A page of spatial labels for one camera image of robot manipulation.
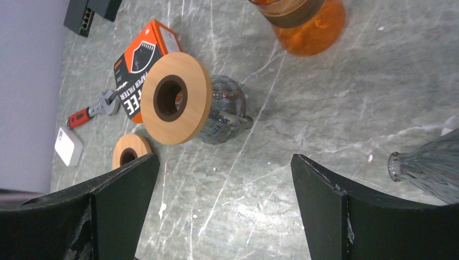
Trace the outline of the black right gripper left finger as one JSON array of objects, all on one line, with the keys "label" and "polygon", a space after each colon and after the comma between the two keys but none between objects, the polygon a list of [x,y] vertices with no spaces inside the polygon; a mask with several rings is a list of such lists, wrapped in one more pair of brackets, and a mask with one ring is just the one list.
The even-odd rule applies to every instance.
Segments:
[{"label": "black right gripper left finger", "polygon": [[1,259],[134,259],[160,161],[115,170],[21,203],[1,205]]}]

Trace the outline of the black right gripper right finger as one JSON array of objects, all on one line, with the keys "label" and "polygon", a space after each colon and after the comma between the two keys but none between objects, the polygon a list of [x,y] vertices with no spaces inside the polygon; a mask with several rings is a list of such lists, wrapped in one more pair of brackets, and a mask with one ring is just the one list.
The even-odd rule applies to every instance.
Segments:
[{"label": "black right gripper right finger", "polygon": [[312,259],[458,259],[458,205],[394,197],[302,154],[291,160]]}]

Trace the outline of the wooden dripper ring holder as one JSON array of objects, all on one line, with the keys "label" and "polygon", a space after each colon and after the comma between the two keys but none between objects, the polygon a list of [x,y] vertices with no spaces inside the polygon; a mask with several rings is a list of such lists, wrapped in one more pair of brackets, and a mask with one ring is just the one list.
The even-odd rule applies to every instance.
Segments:
[{"label": "wooden dripper ring holder", "polygon": [[151,68],[141,91],[141,115],[149,135],[164,145],[183,144],[203,129],[212,105],[211,79],[193,56],[174,52]]}]

